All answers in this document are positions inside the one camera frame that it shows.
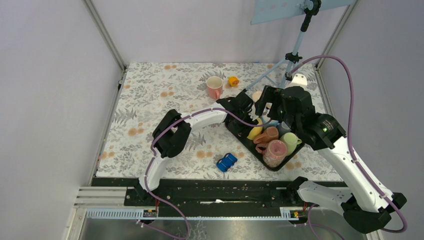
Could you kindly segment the yellow ceramic mug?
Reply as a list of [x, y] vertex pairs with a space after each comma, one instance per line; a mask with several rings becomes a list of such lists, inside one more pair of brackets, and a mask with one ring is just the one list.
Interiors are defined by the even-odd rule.
[[257, 136], [259, 136], [263, 131], [263, 121], [260, 117], [255, 119], [257, 121], [257, 126], [253, 127], [249, 132], [249, 135], [246, 137], [247, 139], [253, 141]]

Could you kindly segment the terracotta floral mug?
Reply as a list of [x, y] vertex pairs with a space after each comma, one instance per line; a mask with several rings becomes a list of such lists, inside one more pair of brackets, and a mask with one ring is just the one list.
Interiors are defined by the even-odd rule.
[[267, 144], [279, 139], [279, 131], [275, 126], [266, 128], [261, 134], [253, 139], [254, 144]]

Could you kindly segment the pink ceramic mug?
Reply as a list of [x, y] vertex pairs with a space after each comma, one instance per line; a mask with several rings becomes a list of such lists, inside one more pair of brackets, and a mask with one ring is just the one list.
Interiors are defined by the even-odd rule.
[[218, 76], [211, 76], [206, 80], [206, 90], [209, 97], [218, 100], [223, 92], [223, 80]]

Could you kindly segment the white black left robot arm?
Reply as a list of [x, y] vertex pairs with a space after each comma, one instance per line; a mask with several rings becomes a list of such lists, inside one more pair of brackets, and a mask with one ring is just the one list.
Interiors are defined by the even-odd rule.
[[169, 110], [154, 129], [151, 150], [153, 157], [142, 176], [136, 199], [144, 206], [155, 200], [154, 190], [159, 186], [171, 158], [179, 155], [193, 131], [224, 123], [228, 132], [245, 139], [258, 123], [251, 114], [254, 101], [243, 90], [235, 97], [218, 99], [211, 106], [189, 113]]

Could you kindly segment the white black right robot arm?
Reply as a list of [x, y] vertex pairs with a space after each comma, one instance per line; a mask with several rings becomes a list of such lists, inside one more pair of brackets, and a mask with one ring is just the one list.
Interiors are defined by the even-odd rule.
[[363, 234], [386, 230], [391, 214], [406, 203], [406, 197], [379, 182], [349, 145], [338, 121], [316, 112], [311, 94], [300, 86], [265, 86], [255, 102], [255, 113], [262, 114], [267, 104], [271, 105], [268, 117], [286, 123], [304, 144], [332, 165], [348, 187], [344, 192], [298, 177], [290, 184], [287, 201], [293, 206], [308, 202], [332, 210]]

